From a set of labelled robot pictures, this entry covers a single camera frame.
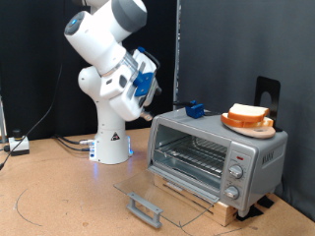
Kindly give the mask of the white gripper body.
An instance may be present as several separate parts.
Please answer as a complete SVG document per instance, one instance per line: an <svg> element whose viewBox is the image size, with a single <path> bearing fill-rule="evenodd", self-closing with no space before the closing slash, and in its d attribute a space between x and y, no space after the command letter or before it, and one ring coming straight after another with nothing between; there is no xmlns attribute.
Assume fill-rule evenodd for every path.
<svg viewBox="0 0 315 236"><path fill-rule="evenodd" d="M127 52L115 69L102 76L99 95L125 121L141 117L155 96L159 60L144 48Z"/></svg>

